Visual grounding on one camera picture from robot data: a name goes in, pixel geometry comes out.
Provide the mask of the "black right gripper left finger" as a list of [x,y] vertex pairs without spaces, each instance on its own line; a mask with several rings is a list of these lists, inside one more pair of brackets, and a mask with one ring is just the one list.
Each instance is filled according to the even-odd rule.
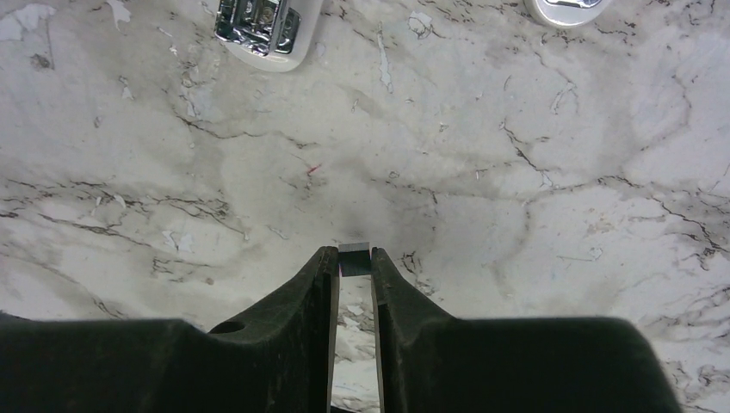
[[326,412],[337,250],[210,331],[182,319],[1,316],[4,412]]

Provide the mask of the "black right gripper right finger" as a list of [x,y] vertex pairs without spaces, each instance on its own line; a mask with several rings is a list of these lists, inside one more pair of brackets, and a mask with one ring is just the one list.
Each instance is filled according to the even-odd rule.
[[649,342],[611,317],[462,319],[372,251],[385,412],[677,412]]

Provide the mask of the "grey staple strip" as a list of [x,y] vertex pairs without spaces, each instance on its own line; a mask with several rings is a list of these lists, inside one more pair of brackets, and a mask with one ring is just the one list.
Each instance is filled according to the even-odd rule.
[[342,277],[368,276],[372,274],[369,243],[345,243],[337,246],[338,268]]

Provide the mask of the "long white stapler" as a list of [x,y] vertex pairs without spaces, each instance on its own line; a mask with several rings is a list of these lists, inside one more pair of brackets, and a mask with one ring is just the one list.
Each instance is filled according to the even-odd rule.
[[288,72],[305,59],[323,0],[222,0],[215,37],[259,70]]

